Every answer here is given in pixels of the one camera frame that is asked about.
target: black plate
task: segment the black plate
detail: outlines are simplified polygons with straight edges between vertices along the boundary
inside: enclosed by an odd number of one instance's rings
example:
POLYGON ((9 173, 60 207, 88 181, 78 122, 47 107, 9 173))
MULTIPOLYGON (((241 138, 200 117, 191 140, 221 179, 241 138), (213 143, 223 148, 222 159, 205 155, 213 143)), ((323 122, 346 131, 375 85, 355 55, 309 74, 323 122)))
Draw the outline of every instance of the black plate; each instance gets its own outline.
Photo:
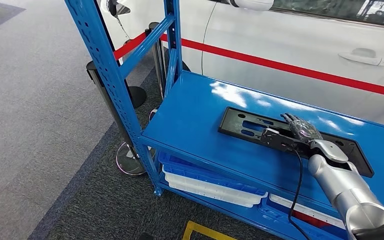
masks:
MULTIPOLYGON (((280 144, 267 144, 261 141, 263 129, 269 127, 279 131, 281 135, 292 137, 292 133, 286 122, 232 107, 226 108, 218 131, 248 142, 284 151, 285 146, 280 144)), ((368 178, 373 177, 375 172, 364 156, 358 142, 325 132, 321 132, 321 135, 324 140, 335 143, 348 156, 349 161, 355 165, 360 175, 368 178)), ((300 152, 300 155, 303 158, 309 158, 305 152, 300 152)))

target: robotic hand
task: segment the robotic hand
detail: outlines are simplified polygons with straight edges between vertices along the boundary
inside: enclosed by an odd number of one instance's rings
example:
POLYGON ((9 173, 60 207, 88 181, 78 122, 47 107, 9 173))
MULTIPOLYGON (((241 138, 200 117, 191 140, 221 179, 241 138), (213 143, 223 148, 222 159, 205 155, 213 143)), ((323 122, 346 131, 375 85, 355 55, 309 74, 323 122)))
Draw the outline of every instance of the robotic hand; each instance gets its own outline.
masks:
POLYGON ((384 240, 384 206, 360 176, 356 166, 334 143, 322 139, 309 122, 281 115, 296 139, 316 150, 308 170, 340 214, 350 240, 384 240))

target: car door handle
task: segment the car door handle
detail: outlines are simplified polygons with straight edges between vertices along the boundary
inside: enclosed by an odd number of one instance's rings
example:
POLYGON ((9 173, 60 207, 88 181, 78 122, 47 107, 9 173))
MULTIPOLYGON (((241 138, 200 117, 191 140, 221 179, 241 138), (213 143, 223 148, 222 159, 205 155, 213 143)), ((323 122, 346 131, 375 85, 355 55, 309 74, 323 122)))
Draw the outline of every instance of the car door handle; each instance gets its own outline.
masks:
POLYGON ((376 52, 367 48, 356 48, 352 52, 340 52, 338 55, 346 60, 359 62, 373 66, 384 66, 382 57, 376 56, 376 52))

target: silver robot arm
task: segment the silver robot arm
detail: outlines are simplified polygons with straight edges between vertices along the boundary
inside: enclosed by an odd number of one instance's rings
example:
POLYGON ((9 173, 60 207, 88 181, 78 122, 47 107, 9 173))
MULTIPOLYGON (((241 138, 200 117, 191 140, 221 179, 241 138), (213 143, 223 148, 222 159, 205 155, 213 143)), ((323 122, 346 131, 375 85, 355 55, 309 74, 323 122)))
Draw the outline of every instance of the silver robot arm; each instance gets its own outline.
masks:
POLYGON ((339 212, 348 239, 384 240, 384 206, 356 166, 330 141, 313 139, 309 144, 321 154, 309 158, 308 170, 339 212))

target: shelf upright post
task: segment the shelf upright post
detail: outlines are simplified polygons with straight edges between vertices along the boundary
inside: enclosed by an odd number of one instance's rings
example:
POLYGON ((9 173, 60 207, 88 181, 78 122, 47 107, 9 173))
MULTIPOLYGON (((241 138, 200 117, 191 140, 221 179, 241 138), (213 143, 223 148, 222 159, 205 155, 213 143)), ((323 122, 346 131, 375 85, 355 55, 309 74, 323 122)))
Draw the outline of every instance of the shelf upright post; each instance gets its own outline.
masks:
POLYGON ((177 55, 177 67, 173 81, 173 83, 175 83, 183 70, 179 0, 164 0, 164 11, 166 16, 173 15, 175 17, 174 22, 167 29, 168 52, 170 53, 169 58, 174 57, 171 56, 172 49, 176 49, 175 54, 177 55))
POLYGON ((114 57, 109 33, 104 26, 98 3, 96 0, 65 0, 65 3, 96 65, 105 89, 149 175, 154 186, 154 193, 160 196, 163 190, 160 187, 159 173, 148 147, 139 141, 142 128, 124 83, 124 79, 130 71, 125 70, 127 66, 124 67, 123 64, 119 67, 114 57))

